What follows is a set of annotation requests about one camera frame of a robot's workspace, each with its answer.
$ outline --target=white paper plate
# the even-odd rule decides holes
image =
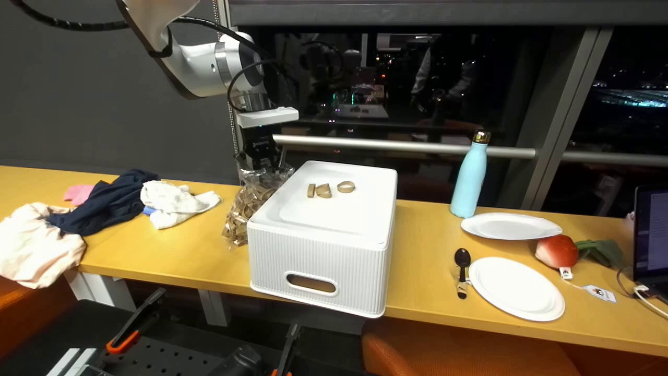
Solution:
[[[511,258],[484,257],[473,261],[470,281],[484,300],[521,319],[553,322],[565,310],[563,297],[555,283]]]
[[[462,222],[463,231],[496,239],[537,239],[561,234],[561,228],[542,218],[515,212],[483,212]]]

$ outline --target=white towel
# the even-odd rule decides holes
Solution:
[[[61,236],[46,224],[49,207],[32,203],[0,222],[0,275],[27,289],[46,289],[78,265],[86,243],[78,234]]]
[[[159,229],[177,226],[193,215],[205,212],[221,200],[216,192],[193,197],[189,186],[173,186],[162,179],[147,182],[141,197],[143,203],[152,209],[149,218]]]

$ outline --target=bin handle cutout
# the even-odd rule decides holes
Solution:
[[[321,293],[321,294],[337,294],[337,283],[333,280],[323,280],[308,274],[295,274],[295,272],[288,272],[287,280],[292,289]]]

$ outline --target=spoon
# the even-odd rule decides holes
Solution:
[[[465,267],[471,265],[471,255],[465,248],[458,248],[456,262],[459,265],[458,297],[465,299]]]

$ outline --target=water bottle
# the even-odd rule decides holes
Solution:
[[[452,212],[458,218],[471,218],[479,207],[484,174],[487,174],[487,143],[488,143],[488,133],[479,132],[471,148],[465,152],[453,200],[452,200]]]

